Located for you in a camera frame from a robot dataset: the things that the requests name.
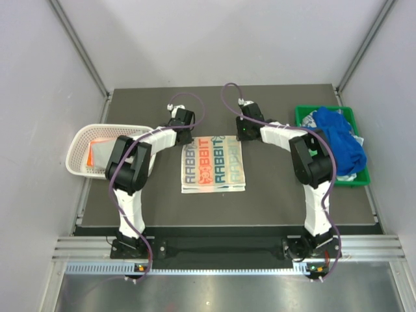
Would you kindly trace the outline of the cream patterned towel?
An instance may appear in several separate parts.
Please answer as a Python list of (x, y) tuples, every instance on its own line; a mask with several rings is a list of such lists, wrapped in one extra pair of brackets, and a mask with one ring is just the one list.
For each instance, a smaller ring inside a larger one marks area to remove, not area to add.
[(181, 152), (183, 194), (243, 192), (241, 143), (234, 136), (199, 136)]

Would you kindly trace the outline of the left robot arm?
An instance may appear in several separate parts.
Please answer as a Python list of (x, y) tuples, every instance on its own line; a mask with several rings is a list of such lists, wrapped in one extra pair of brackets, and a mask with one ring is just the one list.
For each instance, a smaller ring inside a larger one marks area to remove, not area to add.
[(151, 248), (142, 236), (145, 222), (142, 216), (142, 189), (158, 152), (192, 142), (195, 113), (183, 105), (169, 105), (170, 119), (142, 135), (119, 136), (114, 144), (105, 177), (109, 180), (111, 196), (117, 201), (120, 227), (111, 243), (112, 259), (144, 259)]

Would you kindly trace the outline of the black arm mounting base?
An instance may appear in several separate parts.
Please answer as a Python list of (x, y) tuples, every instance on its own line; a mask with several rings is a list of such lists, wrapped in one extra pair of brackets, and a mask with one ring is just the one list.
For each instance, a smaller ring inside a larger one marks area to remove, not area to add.
[(286, 237), (156, 237), (149, 242), (152, 268), (289, 268), (294, 260), (334, 260), (338, 239), (312, 249), (305, 239)]

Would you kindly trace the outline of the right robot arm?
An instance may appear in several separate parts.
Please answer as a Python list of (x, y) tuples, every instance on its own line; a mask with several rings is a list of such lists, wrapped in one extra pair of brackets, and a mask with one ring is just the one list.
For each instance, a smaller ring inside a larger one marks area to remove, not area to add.
[(294, 174), (303, 184), (306, 211), (304, 234), (298, 239), (284, 241), (286, 255), (297, 262), (320, 256), (333, 240), (333, 227), (328, 219), (328, 191), (335, 165), (323, 131), (266, 120), (259, 105), (253, 101), (239, 99), (238, 105), (241, 114), (236, 118), (237, 140), (259, 140), (288, 151)]

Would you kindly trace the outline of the white perforated plastic basket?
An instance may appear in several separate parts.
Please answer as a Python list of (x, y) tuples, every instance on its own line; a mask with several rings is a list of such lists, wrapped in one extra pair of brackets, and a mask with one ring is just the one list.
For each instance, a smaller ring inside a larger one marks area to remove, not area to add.
[(75, 135), (66, 156), (66, 168), (75, 176), (105, 179), (104, 169), (95, 169), (90, 156), (90, 144), (116, 139), (120, 135), (139, 136), (153, 129), (144, 125), (93, 123), (80, 129)]

